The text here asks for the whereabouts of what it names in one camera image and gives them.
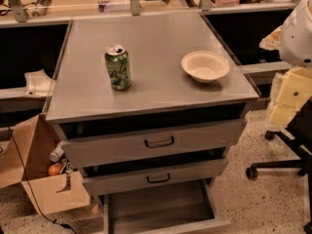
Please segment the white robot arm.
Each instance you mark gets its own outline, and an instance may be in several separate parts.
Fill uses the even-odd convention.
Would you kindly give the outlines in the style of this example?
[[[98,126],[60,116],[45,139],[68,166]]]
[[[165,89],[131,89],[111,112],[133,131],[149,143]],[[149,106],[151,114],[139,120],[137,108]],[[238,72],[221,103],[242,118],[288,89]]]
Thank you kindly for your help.
[[[267,107],[266,129],[279,132],[312,97],[312,0],[301,0],[269,39],[291,66],[275,75]]]

